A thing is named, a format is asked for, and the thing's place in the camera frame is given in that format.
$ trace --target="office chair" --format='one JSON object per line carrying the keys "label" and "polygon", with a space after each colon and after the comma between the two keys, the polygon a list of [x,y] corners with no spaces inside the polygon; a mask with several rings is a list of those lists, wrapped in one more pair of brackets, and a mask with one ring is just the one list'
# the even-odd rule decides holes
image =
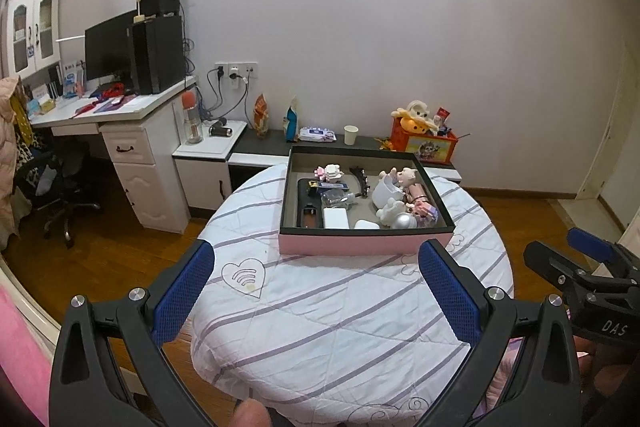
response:
{"label": "office chair", "polygon": [[[74,245],[69,232],[69,219],[76,208],[91,208],[100,211],[100,204],[82,201],[87,183],[82,179],[82,166],[88,156],[89,147],[77,140],[57,142],[53,148],[35,158],[28,160],[14,175],[14,188],[19,187],[25,197],[31,201],[36,210],[48,209],[49,219],[44,225],[44,237],[51,236],[51,227],[59,219],[63,219],[65,243],[67,248]],[[41,174],[49,166],[56,171],[50,189],[36,195],[36,188],[27,181],[27,175],[33,169]]]}

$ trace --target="human thumb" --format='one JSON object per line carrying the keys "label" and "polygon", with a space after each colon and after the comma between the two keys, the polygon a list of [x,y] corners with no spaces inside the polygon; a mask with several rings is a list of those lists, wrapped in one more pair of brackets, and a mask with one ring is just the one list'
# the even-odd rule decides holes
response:
{"label": "human thumb", "polygon": [[271,418],[265,406],[248,398],[234,411],[229,427],[271,427]]}

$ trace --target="orange toy box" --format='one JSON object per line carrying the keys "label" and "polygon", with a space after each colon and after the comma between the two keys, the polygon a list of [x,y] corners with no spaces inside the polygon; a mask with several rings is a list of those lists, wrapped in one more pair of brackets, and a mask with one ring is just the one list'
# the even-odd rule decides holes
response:
{"label": "orange toy box", "polygon": [[401,118],[394,118],[394,126],[391,129],[391,144],[398,152],[412,152],[423,163],[451,162],[453,149],[458,143],[458,137],[451,131],[447,136],[429,136],[405,131],[400,125]]}

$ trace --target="white striped tablecloth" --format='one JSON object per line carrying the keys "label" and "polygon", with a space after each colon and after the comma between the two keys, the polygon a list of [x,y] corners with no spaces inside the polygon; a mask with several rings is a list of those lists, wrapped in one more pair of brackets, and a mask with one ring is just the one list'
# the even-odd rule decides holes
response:
{"label": "white striped tablecloth", "polygon": [[[213,273],[191,316],[198,374],[254,397],[296,425],[411,426],[462,363],[460,343],[416,256],[280,257],[287,166],[238,188],[200,238]],[[458,185],[432,178],[456,229],[447,250],[485,286],[513,296],[506,250],[484,210]]]}

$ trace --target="white ceramic cup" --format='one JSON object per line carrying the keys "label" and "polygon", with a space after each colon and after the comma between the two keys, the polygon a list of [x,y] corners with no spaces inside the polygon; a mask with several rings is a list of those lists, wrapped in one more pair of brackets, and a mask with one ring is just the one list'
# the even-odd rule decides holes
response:
{"label": "white ceramic cup", "polygon": [[356,136],[358,135],[359,129],[354,125],[345,125],[344,126],[344,144],[345,145],[353,145],[356,143]]}

